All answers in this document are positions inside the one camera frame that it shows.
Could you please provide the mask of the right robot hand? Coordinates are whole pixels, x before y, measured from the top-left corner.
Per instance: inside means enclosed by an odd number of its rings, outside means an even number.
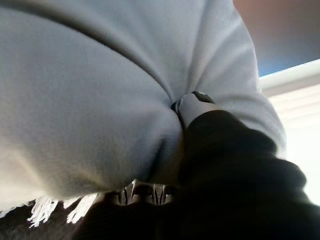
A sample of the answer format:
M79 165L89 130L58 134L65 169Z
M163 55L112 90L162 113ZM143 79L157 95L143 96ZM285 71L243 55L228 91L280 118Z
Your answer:
M306 177L276 156L275 143L194 91L172 105L183 123L184 158L169 202L123 206L107 194L75 240L317 240L320 208L304 192Z

